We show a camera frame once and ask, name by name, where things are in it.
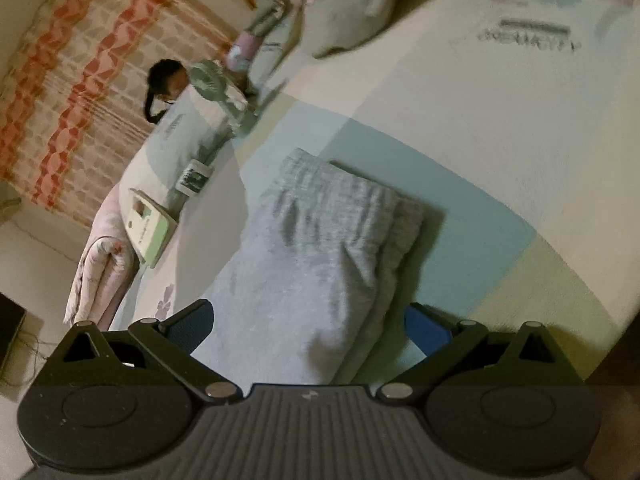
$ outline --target pink blanket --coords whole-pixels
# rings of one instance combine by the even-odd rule
[[[102,202],[91,226],[66,303],[65,323],[88,319],[108,329],[138,268],[124,229],[118,185]]]

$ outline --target orange patterned curtain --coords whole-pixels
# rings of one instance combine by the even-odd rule
[[[219,59],[235,31],[191,0],[47,0],[0,93],[0,178],[90,225],[152,129],[149,67]]]

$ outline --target cable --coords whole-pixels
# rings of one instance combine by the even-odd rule
[[[25,341],[21,336],[33,337],[35,339],[35,348],[31,346],[31,344],[28,341]],[[33,372],[31,373],[28,379],[20,383],[12,383],[5,378],[0,378],[0,381],[2,381],[4,384],[6,384],[11,388],[23,388],[24,386],[28,386],[28,384],[31,384],[31,382],[36,378],[36,375],[40,371],[38,368],[38,359],[42,361],[46,361],[49,358],[48,355],[40,351],[40,346],[57,346],[58,343],[49,343],[45,341],[40,341],[35,334],[32,334],[30,332],[20,332],[20,334],[16,338],[16,341],[21,345],[26,346],[27,349],[29,350],[29,353],[33,355]]]

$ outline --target white plush toy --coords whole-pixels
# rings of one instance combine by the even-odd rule
[[[396,0],[306,0],[300,45],[314,57],[346,50],[375,36],[388,23]]]

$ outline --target mattress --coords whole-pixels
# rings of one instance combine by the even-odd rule
[[[401,0],[358,49],[294,51],[112,328],[199,298],[302,148],[429,211],[356,382],[424,357],[402,330],[410,301],[494,329],[541,321],[588,376],[640,296],[639,18],[636,0]]]

